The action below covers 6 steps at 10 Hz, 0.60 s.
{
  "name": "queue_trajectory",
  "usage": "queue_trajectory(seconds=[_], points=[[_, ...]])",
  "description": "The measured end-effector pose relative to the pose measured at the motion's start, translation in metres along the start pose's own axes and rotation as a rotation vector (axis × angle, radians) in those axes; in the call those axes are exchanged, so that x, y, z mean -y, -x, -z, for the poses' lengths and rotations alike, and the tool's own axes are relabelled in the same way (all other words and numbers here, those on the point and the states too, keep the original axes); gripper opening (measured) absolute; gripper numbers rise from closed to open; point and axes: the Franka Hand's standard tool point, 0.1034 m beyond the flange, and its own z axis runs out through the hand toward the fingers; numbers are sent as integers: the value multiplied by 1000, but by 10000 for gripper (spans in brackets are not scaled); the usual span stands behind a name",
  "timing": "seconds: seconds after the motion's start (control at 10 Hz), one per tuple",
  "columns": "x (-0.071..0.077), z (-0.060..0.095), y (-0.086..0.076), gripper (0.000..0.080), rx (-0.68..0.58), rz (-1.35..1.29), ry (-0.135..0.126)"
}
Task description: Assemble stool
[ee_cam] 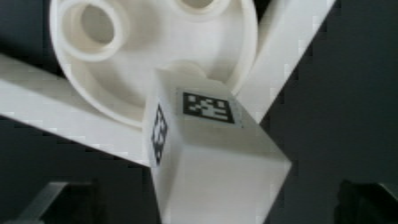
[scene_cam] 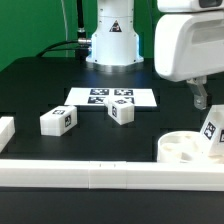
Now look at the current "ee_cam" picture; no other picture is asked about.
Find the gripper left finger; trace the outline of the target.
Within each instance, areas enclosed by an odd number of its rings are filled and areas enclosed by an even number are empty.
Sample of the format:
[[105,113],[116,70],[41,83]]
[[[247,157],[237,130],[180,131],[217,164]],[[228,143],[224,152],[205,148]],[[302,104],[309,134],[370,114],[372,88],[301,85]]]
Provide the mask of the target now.
[[15,224],[109,224],[98,181],[50,182]]

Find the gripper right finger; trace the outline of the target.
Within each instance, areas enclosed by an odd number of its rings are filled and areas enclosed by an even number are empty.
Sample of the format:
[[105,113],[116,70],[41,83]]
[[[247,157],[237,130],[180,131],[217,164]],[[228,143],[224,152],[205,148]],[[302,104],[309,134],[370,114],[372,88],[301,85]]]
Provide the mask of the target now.
[[398,224],[398,184],[341,182],[336,224]]

